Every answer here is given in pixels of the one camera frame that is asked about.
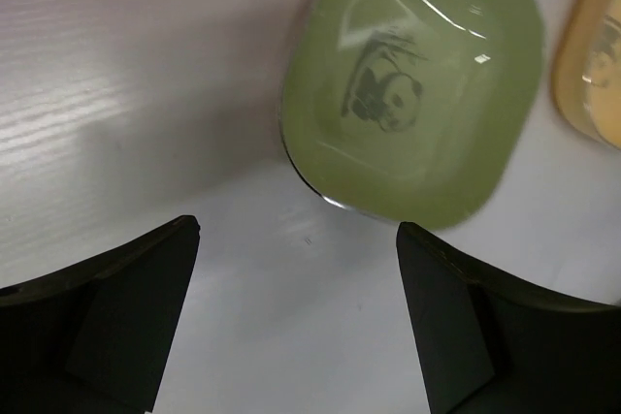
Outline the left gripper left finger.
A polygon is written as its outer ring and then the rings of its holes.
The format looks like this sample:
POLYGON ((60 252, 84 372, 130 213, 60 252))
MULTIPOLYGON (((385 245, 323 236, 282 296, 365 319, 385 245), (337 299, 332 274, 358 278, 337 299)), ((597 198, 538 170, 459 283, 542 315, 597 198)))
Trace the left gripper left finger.
POLYGON ((152 412, 199 242, 184 215, 2 288, 2 412, 152 412))

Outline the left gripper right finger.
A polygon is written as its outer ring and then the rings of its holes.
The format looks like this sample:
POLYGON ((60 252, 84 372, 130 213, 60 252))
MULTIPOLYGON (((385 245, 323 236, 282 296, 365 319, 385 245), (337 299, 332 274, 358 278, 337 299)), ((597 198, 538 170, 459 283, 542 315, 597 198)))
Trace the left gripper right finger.
POLYGON ((396 239, 434 413, 616 413, 620 310, 495 268, 413 223, 396 239))

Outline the green square plate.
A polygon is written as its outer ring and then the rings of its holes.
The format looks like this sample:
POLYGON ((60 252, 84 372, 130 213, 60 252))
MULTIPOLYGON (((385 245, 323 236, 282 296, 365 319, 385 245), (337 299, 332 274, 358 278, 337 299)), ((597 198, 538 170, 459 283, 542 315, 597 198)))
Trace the green square plate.
POLYGON ((279 123, 340 207, 453 228, 496 190, 539 89, 536 0, 312 0, 279 123))

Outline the yellow square plate right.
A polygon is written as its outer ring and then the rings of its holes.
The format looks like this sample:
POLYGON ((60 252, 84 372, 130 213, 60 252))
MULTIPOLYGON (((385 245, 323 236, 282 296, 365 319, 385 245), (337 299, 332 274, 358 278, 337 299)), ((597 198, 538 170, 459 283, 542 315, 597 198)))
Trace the yellow square plate right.
POLYGON ((620 0, 575 0, 551 84, 557 109, 574 129, 620 146, 620 0))

